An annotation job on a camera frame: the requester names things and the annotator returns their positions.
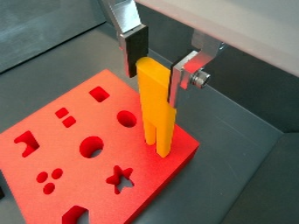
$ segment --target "white panel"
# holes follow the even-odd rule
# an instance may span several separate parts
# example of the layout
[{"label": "white panel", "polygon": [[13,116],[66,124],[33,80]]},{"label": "white panel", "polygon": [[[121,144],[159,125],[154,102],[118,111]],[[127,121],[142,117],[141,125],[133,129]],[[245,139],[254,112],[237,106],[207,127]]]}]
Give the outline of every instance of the white panel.
[{"label": "white panel", "polygon": [[135,0],[299,76],[298,0]]}]

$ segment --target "metal bracket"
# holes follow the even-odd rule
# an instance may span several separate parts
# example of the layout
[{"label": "metal bracket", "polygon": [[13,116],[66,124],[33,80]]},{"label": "metal bracket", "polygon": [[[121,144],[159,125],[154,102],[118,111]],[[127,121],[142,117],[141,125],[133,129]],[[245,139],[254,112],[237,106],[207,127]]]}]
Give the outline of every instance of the metal bracket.
[{"label": "metal bracket", "polygon": [[174,108],[178,106],[179,87],[187,89],[189,85],[193,84],[199,88],[205,88],[207,85],[211,75],[203,72],[203,68],[226,48],[226,44],[222,41],[198,30],[194,31],[191,44],[201,51],[193,51],[173,66],[169,102]]},{"label": "metal bracket", "polygon": [[134,0],[103,0],[117,27],[119,46],[125,53],[126,74],[137,76],[137,61],[149,53],[149,27],[142,24]]}]

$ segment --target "gray table surface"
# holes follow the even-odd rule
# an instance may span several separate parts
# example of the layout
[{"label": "gray table surface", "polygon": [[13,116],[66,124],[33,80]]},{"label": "gray table surface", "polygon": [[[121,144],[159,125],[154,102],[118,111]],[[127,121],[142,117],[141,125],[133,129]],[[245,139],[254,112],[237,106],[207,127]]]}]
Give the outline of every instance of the gray table surface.
[{"label": "gray table surface", "polygon": [[[106,68],[137,89],[109,24],[0,76],[0,132]],[[282,132],[211,87],[181,92],[177,122],[201,149],[135,223],[221,223]],[[0,181],[0,222],[25,223]]]}]

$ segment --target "dark gray surface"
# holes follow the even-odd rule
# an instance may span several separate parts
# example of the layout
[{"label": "dark gray surface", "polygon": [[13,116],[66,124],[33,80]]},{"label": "dark gray surface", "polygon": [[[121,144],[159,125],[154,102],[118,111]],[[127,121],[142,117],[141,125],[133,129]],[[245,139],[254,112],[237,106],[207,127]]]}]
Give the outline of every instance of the dark gray surface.
[{"label": "dark gray surface", "polygon": [[[0,131],[106,68],[137,88],[114,29],[103,24],[0,76]],[[220,223],[282,135],[211,87],[182,91],[179,105],[178,123],[201,150],[135,223]],[[2,201],[0,213],[14,214],[14,220],[0,214],[2,223],[22,223]]]},{"label": "dark gray surface", "polygon": [[0,73],[106,21],[97,0],[3,0]]},{"label": "dark gray surface", "polygon": [[224,224],[299,223],[299,133],[285,134]]}]

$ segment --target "star-shaped hole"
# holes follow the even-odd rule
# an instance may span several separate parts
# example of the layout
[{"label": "star-shaped hole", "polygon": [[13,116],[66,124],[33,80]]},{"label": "star-shaped hole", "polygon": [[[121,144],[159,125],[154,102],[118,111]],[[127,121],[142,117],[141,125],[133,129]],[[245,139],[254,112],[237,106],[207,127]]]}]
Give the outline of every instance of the star-shaped hole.
[{"label": "star-shaped hole", "polygon": [[115,186],[115,193],[121,194],[123,188],[134,187],[135,183],[130,179],[134,169],[122,169],[118,165],[114,168],[114,175],[107,178],[107,183]]}]

